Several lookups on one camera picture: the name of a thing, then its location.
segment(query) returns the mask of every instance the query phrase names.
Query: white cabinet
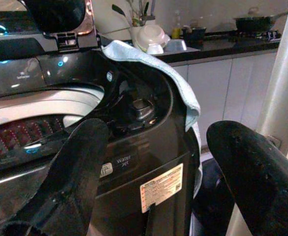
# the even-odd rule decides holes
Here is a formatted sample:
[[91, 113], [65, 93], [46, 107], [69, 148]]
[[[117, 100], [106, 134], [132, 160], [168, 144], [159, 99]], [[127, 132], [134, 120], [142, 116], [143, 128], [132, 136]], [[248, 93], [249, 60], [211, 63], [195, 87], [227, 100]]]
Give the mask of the white cabinet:
[[231, 63], [228, 59], [189, 65], [188, 82], [201, 107], [198, 124], [202, 146], [207, 145], [207, 128], [223, 120]]
[[188, 66], [175, 66], [173, 67], [186, 81], [188, 80]]
[[232, 60], [224, 120], [256, 129], [275, 58], [270, 53]]

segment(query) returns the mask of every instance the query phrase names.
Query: light blue towel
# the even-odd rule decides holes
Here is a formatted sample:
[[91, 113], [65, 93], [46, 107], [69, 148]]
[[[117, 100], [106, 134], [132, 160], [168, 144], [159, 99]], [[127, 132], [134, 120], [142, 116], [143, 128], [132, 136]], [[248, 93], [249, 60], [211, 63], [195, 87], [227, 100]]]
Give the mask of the light blue towel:
[[[189, 128], [193, 128], [194, 133], [197, 137], [199, 147], [201, 147], [200, 134], [198, 129], [197, 120], [200, 116], [199, 103], [194, 95], [194, 92], [190, 85], [182, 78], [182, 76], [175, 71], [167, 63], [148, 55], [141, 50], [134, 48], [124, 42], [114, 40], [108, 46], [102, 47], [103, 53], [111, 60], [114, 61], [130, 61], [130, 62], [141, 62], [150, 67], [156, 68], [168, 76], [176, 84], [181, 98], [187, 106], [187, 117], [186, 117], [186, 131]], [[196, 182], [194, 188], [194, 195], [197, 194], [202, 180], [202, 165], [200, 164], [198, 173], [196, 173]]]

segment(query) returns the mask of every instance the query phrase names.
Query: bottle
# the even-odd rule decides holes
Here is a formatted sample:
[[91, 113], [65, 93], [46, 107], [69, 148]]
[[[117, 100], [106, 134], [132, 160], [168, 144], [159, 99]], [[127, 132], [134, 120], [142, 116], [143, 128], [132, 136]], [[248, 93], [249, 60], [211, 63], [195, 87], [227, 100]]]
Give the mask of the bottle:
[[174, 16], [174, 28], [172, 30], [171, 37], [172, 39], [179, 39], [180, 33], [181, 33], [181, 17], [180, 17], [180, 11], [176, 10]]

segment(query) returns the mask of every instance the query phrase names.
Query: black countertop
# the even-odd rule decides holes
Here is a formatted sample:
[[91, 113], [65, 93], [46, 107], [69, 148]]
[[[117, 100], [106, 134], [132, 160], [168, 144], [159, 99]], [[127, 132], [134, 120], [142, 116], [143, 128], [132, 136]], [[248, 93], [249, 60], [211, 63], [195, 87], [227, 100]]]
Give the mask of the black countertop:
[[199, 49], [197, 52], [182, 52], [170, 55], [160, 55], [157, 58], [166, 63], [220, 57], [241, 53], [277, 49], [279, 41], [264, 41], [259, 39], [232, 42], [228, 39], [204, 40], [201, 44], [188, 44], [188, 47]]

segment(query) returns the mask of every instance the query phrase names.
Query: top-load washing machine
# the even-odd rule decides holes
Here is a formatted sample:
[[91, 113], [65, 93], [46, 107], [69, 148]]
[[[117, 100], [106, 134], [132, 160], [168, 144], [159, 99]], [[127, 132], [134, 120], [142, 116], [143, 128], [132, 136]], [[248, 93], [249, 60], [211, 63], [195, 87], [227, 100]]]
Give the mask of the top-load washing machine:
[[90, 0], [21, 2], [0, 0], [0, 227], [39, 189], [71, 132], [98, 118], [109, 140], [89, 233], [188, 235], [199, 147], [173, 81], [108, 59]]

